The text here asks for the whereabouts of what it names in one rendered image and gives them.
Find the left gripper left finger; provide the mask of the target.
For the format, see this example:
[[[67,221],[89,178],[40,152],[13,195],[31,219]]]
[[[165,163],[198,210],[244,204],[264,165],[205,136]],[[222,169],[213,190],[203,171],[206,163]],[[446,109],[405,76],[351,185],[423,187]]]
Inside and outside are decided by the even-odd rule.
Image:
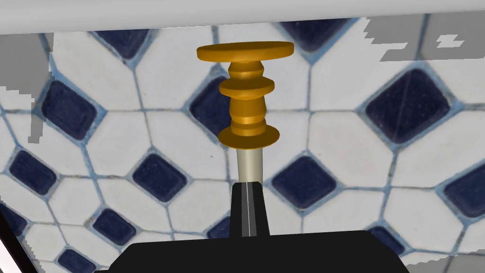
[[[248,236],[248,192],[247,184],[237,182],[232,186],[230,238]]]

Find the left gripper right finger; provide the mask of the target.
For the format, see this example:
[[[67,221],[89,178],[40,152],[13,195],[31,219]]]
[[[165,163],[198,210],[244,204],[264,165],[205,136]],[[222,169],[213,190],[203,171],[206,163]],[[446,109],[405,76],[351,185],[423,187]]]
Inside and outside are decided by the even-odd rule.
[[[250,237],[270,236],[262,184],[260,182],[248,183],[248,218]]]

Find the golden candlestick with cream stem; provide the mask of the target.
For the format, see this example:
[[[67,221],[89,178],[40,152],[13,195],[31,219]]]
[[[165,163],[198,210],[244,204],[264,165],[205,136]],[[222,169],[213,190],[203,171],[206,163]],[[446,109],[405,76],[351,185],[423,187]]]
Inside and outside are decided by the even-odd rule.
[[[218,134],[218,140],[236,150],[238,181],[263,183],[263,148],[280,137],[266,122],[265,95],[275,90],[275,82],[264,77],[262,61],[281,59],[294,53],[287,41],[255,41],[201,46],[198,59],[229,63],[229,78],[219,84],[229,97],[231,123]]]

